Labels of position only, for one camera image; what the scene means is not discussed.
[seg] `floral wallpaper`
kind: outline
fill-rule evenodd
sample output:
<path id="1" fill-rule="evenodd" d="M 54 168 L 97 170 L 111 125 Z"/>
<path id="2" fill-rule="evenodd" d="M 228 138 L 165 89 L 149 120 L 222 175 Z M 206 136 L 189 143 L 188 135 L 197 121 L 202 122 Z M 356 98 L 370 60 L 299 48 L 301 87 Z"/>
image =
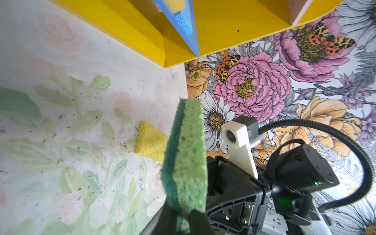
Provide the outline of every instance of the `floral wallpaper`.
<path id="1" fill-rule="evenodd" d="M 221 125 L 238 115 L 260 126 L 301 118 L 330 125 L 357 141 L 376 163 L 376 1 L 345 0 L 309 24 L 185 63 L 188 96 L 201 99 L 208 156 L 228 156 Z M 300 138 L 331 164 L 341 184 L 314 195 L 317 205 L 352 194 L 362 166 L 328 134 L 281 127 L 264 135 L 256 164 Z M 285 146 L 288 151 L 295 146 Z M 333 234 L 376 234 L 376 191 L 328 216 Z"/>
<path id="2" fill-rule="evenodd" d="M 139 234 L 165 200 L 139 122 L 170 133 L 164 69 L 45 0 L 0 2 L 0 234 Z"/>

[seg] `wooden shelf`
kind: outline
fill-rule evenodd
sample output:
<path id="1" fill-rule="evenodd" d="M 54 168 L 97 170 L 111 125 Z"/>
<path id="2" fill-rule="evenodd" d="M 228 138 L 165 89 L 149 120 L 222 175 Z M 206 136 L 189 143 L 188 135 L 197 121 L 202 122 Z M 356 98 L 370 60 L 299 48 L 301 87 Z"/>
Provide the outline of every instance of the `wooden shelf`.
<path id="1" fill-rule="evenodd" d="M 160 66 L 197 58 L 152 0 L 52 1 Z M 314 0 L 298 25 L 341 1 Z M 287 0 L 193 0 L 193 5 L 201 56 L 292 28 Z"/>

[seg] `green sponge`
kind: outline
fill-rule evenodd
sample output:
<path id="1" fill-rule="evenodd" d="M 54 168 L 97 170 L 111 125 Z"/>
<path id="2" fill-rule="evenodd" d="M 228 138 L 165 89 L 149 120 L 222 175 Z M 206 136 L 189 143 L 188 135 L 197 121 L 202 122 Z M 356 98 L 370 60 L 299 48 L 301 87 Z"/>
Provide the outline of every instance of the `green sponge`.
<path id="1" fill-rule="evenodd" d="M 171 208 L 183 218 L 193 210 L 205 212 L 208 171 L 201 100 L 180 100 L 161 172 Z"/>

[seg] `pale floral wall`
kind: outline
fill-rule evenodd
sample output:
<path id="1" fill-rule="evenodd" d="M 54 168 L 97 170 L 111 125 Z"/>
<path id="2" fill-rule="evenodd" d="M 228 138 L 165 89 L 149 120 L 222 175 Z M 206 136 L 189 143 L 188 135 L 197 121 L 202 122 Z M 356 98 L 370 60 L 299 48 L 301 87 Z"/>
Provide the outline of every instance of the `pale floral wall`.
<path id="1" fill-rule="evenodd" d="M 165 199 L 138 125 L 170 133 L 183 65 L 45 0 L 1 1 L 0 32 L 0 234 L 138 234 Z"/>

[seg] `flower center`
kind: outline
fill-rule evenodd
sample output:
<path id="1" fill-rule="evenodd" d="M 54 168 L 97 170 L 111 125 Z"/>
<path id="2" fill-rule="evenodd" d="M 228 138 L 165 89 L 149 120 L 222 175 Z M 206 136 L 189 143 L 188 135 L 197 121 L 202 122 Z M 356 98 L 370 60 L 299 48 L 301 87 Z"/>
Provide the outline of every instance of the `flower center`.
<path id="1" fill-rule="evenodd" d="M 320 45 L 313 45 L 309 42 L 309 36 L 315 32 L 314 27 L 304 27 L 297 29 L 294 34 L 294 39 L 300 49 L 300 59 L 310 63 L 319 61 L 326 56 L 324 49 L 320 50 Z"/>
<path id="2" fill-rule="evenodd" d="M 252 93 L 249 92 L 249 90 L 254 91 L 257 88 L 256 86 L 252 85 L 252 81 L 253 81 L 253 78 L 247 78 L 245 82 L 243 82 L 242 84 L 236 85 L 238 89 L 237 92 L 240 97 L 248 98 L 252 96 Z"/>
<path id="3" fill-rule="evenodd" d="M 221 131 L 222 130 L 222 125 L 224 124 L 224 120 L 222 118 L 222 115 L 218 113 L 212 113 L 210 115 L 210 126 L 216 130 L 216 131 Z"/>
<path id="4" fill-rule="evenodd" d="M 376 225 L 368 226 L 365 230 L 364 235 L 376 235 Z"/>
<path id="5" fill-rule="evenodd" d="M 199 70 L 195 70 L 195 71 L 193 71 L 192 79 L 193 79 L 194 81 L 197 81 L 200 77 L 201 77 L 201 72 L 200 72 Z"/>

